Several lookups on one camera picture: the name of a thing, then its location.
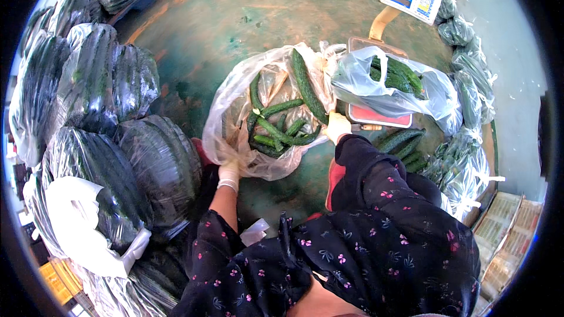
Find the black floral dress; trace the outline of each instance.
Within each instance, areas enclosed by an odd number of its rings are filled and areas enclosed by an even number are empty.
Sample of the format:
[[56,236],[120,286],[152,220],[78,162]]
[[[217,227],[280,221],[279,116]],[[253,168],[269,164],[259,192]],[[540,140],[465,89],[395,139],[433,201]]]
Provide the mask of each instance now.
[[335,160],[346,167],[332,194],[339,210],[294,229],[283,213],[276,238],[244,248],[208,211],[188,243],[190,283],[172,315],[284,316],[315,271],[325,289],[368,315],[469,316],[480,272],[470,229],[414,192],[403,164],[365,138],[343,137]]

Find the green painted floor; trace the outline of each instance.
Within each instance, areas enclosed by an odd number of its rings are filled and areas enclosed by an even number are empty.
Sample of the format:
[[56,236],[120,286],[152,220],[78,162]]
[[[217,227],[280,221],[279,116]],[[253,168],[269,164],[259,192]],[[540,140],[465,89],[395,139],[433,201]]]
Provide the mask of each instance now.
[[[158,0],[149,9],[132,11],[115,26],[120,41],[150,49],[157,59],[162,96],[151,105],[168,116],[189,137],[201,137],[215,90],[231,69],[252,55],[285,44],[319,41],[347,43],[365,38],[374,17],[384,8],[378,0]],[[436,27],[400,14],[384,32],[387,44],[442,71],[449,69],[452,50]],[[433,151],[442,133],[424,116],[414,125],[428,127],[421,147]],[[370,140],[385,131],[368,132]],[[334,145],[314,147],[297,170],[282,180],[241,181],[239,216],[243,225],[263,217],[278,229],[286,210],[300,223],[324,209],[327,172]]]

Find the scale pole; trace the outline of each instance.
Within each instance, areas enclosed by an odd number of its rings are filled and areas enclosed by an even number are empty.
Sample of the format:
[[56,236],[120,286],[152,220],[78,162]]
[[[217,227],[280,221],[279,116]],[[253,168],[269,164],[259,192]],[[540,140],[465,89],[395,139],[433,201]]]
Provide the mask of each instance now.
[[382,33],[384,32],[386,25],[389,24],[393,19],[395,19],[400,12],[401,11],[396,8],[386,6],[384,10],[382,10],[372,22],[372,26],[370,26],[370,33],[368,34],[368,39],[382,42]]

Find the green cucumber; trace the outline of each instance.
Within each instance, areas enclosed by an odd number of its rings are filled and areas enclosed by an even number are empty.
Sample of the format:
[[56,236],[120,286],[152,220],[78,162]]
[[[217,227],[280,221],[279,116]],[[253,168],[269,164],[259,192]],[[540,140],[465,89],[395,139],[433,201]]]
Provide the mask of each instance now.
[[409,173],[417,173],[421,170],[423,170],[423,168],[425,168],[427,166],[427,161],[423,158],[416,160],[412,163],[409,163],[406,167],[405,170]]
[[378,149],[378,151],[380,151],[382,153],[388,153],[391,150],[393,150],[394,148],[396,148],[402,142],[407,141],[408,139],[415,137],[415,136],[418,136],[418,135],[424,135],[426,131],[427,130],[425,130],[425,129],[422,129],[422,130],[418,130],[418,129],[399,130],[396,133],[393,133],[391,135],[386,136],[376,146],[376,148]]
[[263,135],[255,135],[253,136],[254,140],[257,141],[259,144],[264,144],[265,146],[269,147],[276,147],[274,143],[274,139],[272,137],[263,136]]
[[284,154],[290,147],[285,147],[282,151],[276,151],[274,148],[265,146],[264,144],[259,144],[255,141],[249,142],[250,148],[253,150],[257,150],[260,153],[267,155],[272,158],[278,159],[282,154]]
[[[382,72],[380,70],[370,67],[370,78],[372,80],[380,81],[381,76]],[[404,76],[389,72],[386,75],[386,81],[384,81],[384,85],[388,88],[396,88],[404,93],[410,93],[413,95],[413,88]]]
[[284,123],[286,122],[286,114],[282,114],[276,123],[276,128],[284,132]]
[[402,148],[399,152],[397,152],[395,154],[392,153],[392,154],[395,155],[396,157],[398,157],[399,159],[404,158],[411,151],[413,151],[415,149],[415,147],[417,147],[417,145],[421,141],[422,137],[423,137],[423,135],[418,135],[416,137],[413,137],[411,140],[409,140],[409,142],[405,145],[404,148]]
[[421,156],[423,156],[423,153],[419,152],[419,151],[414,151],[411,152],[410,154],[408,154],[407,156],[405,156],[404,158],[402,158],[402,163],[404,166],[406,166],[407,164],[416,161],[417,159],[419,159]]
[[[382,70],[380,66],[380,59],[378,57],[375,56],[374,59],[372,59],[372,66],[377,68],[378,70]],[[399,76],[405,76],[406,80],[413,88],[413,94],[418,98],[425,98],[423,95],[425,93],[423,84],[421,83],[421,80],[419,80],[419,77],[417,77],[417,75],[413,72],[413,70],[409,68],[409,66],[405,65],[399,60],[395,60],[389,57],[387,63],[387,72],[388,74],[391,73]]]
[[285,144],[296,146],[305,146],[306,144],[312,143],[321,131],[321,126],[318,125],[318,127],[315,129],[315,132],[309,134],[307,137],[290,137],[285,133],[278,131],[278,129],[276,129],[266,119],[260,117],[257,122],[260,126],[267,130],[273,138],[278,138],[280,142],[284,142]]
[[268,119],[269,117],[273,116],[276,113],[279,113],[279,112],[284,111],[286,109],[299,107],[302,104],[303,104],[303,100],[301,100],[299,98],[297,98],[295,100],[290,100],[290,101],[278,103],[278,104],[275,104],[273,106],[268,106],[268,107],[264,108],[261,112],[261,115],[265,119]]
[[294,137],[298,131],[306,124],[304,119],[298,119],[286,130],[286,135]]
[[260,77],[261,77],[261,73],[258,73],[257,76],[250,83],[249,94],[250,94],[250,103],[253,105],[253,108],[262,111],[264,109],[264,105],[262,105],[261,98],[258,96],[258,79]]
[[292,52],[292,70],[296,76],[296,83],[302,94],[303,101],[310,109],[311,113],[319,119],[323,124],[329,123],[329,116],[325,113],[325,107],[317,98],[314,89],[311,86],[310,77],[307,74],[306,62],[303,57],[294,48]]

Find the gloved hand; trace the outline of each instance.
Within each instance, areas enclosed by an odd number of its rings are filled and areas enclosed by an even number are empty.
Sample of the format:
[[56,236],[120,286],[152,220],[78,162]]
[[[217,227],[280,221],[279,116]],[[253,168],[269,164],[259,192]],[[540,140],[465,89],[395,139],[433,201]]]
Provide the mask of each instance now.
[[327,137],[333,141],[335,145],[339,140],[339,137],[343,134],[350,134],[351,132],[351,123],[346,116],[343,116],[339,113],[334,111],[329,112],[329,125],[327,125],[327,129],[325,129],[325,134]]
[[235,190],[236,193],[239,192],[239,161],[236,158],[232,158],[219,166],[219,183],[217,188],[223,185],[229,186]]

